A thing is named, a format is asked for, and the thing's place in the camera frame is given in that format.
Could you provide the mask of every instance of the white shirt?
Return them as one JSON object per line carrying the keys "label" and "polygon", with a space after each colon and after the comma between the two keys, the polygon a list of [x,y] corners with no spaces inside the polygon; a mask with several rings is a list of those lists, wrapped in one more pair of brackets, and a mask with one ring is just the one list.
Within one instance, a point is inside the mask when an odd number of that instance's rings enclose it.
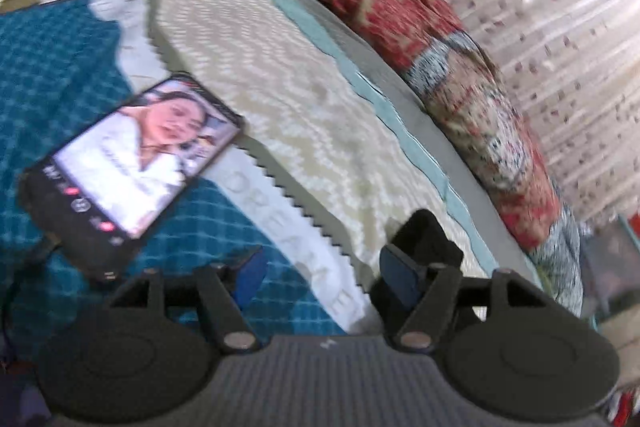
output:
{"label": "white shirt", "polygon": [[138,122],[114,113],[54,156],[84,197],[132,235],[140,220],[150,212],[157,216],[184,182],[180,162],[170,153],[159,153],[141,171],[139,147]]}

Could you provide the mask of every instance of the silver screw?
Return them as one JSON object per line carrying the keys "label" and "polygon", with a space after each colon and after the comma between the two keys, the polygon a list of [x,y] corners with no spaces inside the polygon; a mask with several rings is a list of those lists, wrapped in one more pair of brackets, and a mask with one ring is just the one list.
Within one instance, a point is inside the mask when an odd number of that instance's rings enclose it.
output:
{"label": "silver screw", "polygon": [[409,331],[400,337],[400,344],[410,349],[427,349],[432,342],[431,337],[421,331]]}
{"label": "silver screw", "polygon": [[248,331],[234,331],[225,335],[224,343],[231,349],[245,351],[255,344],[255,337]]}

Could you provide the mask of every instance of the blue checkered fabric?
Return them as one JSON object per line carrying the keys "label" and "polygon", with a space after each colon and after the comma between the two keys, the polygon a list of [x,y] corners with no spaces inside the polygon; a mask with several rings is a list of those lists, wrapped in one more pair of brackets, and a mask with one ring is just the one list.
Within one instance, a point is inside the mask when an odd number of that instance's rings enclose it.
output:
{"label": "blue checkered fabric", "polygon": [[[130,89],[117,70],[116,23],[95,19],[86,0],[67,0],[0,17],[0,284],[40,232],[17,206],[16,178],[26,167],[113,110]],[[339,334],[305,280],[264,234],[218,190],[200,179],[187,190],[130,273],[166,274],[226,262],[249,245],[264,245],[267,277],[244,315],[258,335]],[[61,255],[26,282],[13,308],[14,339],[29,357],[83,305],[101,295]]]}

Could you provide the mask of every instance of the woman's hair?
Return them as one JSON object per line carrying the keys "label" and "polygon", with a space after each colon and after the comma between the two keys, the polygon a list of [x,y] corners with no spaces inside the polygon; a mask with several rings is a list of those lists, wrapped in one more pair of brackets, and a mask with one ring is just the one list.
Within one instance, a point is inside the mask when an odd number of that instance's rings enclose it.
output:
{"label": "woman's hair", "polygon": [[178,98],[181,98],[183,100],[191,100],[191,102],[195,102],[195,103],[198,104],[198,107],[202,110],[202,113],[204,114],[204,119],[202,120],[202,123],[200,124],[200,129],[202,129],[206,125],[207,120],[209,120],[209,113],[207,112],[207,108],[204,107],[204,104],[200,100],[198,100],[194,96],[191,96],[187,92],[184,92],[184,91],[169,91],[169,92],[156,91],[156,95],[158,96],[158,98],[155,99],[153,102],[151,102],[149,105],[154,105],[155,103],[159,103],[159,102],[166,102],[167,100],[176,100]]}

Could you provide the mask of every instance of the smartphone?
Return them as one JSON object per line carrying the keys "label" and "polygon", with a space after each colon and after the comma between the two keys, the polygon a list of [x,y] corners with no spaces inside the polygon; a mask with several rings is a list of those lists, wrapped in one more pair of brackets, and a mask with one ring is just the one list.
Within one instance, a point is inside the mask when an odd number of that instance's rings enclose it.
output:
{"label": "smartphone", "polygon": [[20,178],[20,203],[87,277],[113,280],[244,120],[188,73],[134,96]]}

